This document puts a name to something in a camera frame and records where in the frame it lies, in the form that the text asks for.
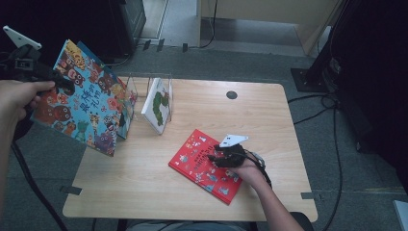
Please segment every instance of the book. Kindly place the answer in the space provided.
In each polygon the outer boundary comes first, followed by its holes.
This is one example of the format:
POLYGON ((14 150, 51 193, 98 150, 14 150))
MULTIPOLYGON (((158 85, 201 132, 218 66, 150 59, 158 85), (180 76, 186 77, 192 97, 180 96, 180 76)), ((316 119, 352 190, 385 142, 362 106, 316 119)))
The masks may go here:
POLYGON ((124 89, 74 42, 67 40, 54 65, 75 92, 54 88, 41 96, 31 120, 114 156, 124 89))
POLYGON ((209 154, 222 156, 215 150, 216 144, 219 141, 195 129, 168 165, 229 205, 242 179, 228 168, 216 167, 208 159, 209 154))
POLYGON ((165 130, 170 112, 169 102, 170 95, 162 78, 154 78, 141 109, 141 114, 159 134, 162 134, 165 130))
POLYGON ((121 88, 119 86, 116 86, 114 89, 112 89, 112 91, 114 92, 114 95, 123 94, 123 93, 125 94, 124 97, 123 95, 121 95, 120 97, 116 97, 116 101, 118 105, 123 106, 121 108, 121 115, 120 115, 119 127, 117 129, 117 135, 126 139, 127 134, 129 132, 130 123, 134 115, 135 104, 131 102, 131 100, 134 98, 134 95, 131 95, 131 94, 133 94, 134 91, 133 90, 128 91, 127 85, 124 84, 115 75, 115 73, 108 66, 106 66, 95 54, 93 54, 83 42, 79 41, 77 46, 84 53, 86 53, 87 56, 89 57, 88 59, 89 63, 87 64, 87 66, 89 67, 89 69, 91 69, 90 78, 95 79, 95 77, 99 75, 98 69, 93 68, 94 66, 99 66, 100 68, 102 68, 102 71, 104 71, 105 73, 108 73, 115 81, 119 82, 119 84, 121 85, 121 88))

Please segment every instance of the floor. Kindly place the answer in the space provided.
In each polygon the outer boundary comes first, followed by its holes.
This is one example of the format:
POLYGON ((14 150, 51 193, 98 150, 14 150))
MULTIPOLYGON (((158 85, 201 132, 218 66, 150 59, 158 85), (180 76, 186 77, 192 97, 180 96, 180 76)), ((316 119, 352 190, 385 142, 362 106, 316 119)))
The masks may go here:
MULTIPOLYGON (((208 44, 213 35, 212 19, 202 19, 201 38, 198 39, 196 1, 143 0, 146 24, 140 43, 151 40, 164 45, 197 47, 208 44)), ((316 57, 327 42, 329 28, 309 55, 316 57)), ((264 21, 217 19, 215 38, 208 49, 266 53, 273 55, 306 56, 294 25, 264 21)))

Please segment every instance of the table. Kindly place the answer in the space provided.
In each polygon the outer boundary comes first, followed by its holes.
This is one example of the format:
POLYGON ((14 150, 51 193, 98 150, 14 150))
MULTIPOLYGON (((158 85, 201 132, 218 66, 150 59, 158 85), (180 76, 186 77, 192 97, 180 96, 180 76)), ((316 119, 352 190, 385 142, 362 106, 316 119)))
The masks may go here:
POLYGON ((256 193, 242 183, 231 204, 220 202, 169 167, 193 129, 222 141, 226 134, 249 136, 242 146, 260 154, 273 189, 289 211, 318 218, 315 201, 281 85, 173 79, 171 122, 159 136, 138 114, 146 92, 138 78, 137 117, 114 157, 87 148, 64 215, 70 218, 153 218, 265 221, 256 193), (233 90, 236 99, 226 97, 233 90))
MULTIPOLYGON (((343 0, 219 0, 217 18, 270 21, 295 24, 306 55, 316 46, 327 26, 334 25, 343 0)), ((216 0, 197 0, 198 44, 201 17, 214 17, 216 0)))

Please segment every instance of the children's picture book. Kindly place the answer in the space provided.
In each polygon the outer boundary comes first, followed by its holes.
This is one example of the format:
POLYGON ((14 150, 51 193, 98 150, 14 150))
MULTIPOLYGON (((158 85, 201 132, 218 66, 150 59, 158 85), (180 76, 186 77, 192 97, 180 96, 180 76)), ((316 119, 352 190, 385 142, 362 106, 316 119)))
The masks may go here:
POLYGON ((74 82, 75 91, 45 92, 31 119, 114 156, 125 97, 122 85, 69 39, 54 69, 74 82))
POLYGON ((144 102, 141 114, 150 122, 157 133, 165 130, 168 114, 170 112, 170 95, 162 78, 154 78, 153 83, 144 102))
POLYGON ((209 154, 222 156, 215 150, 216 144, 219 141, 195 129, 168 165, 229 205, 242 179, 228 168, 216 167, 208 159, 209 154))
POLYGON ((117 134, 126 139, 127 134, 129 132, 129 126, 131 123, 131 120, 133 119, 134 115, 134 103, 131 102, 131 99, 133 96, 130 94, 134 93, 133 91, 126 91, 127 87, 126 84, 124 84, 115 74, 111 69, 106 66, 95 54, 93 54, 90 49, 85 46, 85 44, 81 41, 78 42, 77 44, 78 48, 80 48, 87 56, 89 57, 88 63, 86 64, 89 69, 92 70, 93 76, 98 76, 99 73, 97 72, 99 69, 93 68, 94 66, 99 66, 102 68, 102 71, 105 73, 108 73, 112 78, 119 82, 121 87, 119 85, 116 85, 114 88, 111 89, 111 91, 114 92, 117 104, 121 106, 121 115, 120 115, 120 122, 119 122, 119 128, 117 129, 117 134))

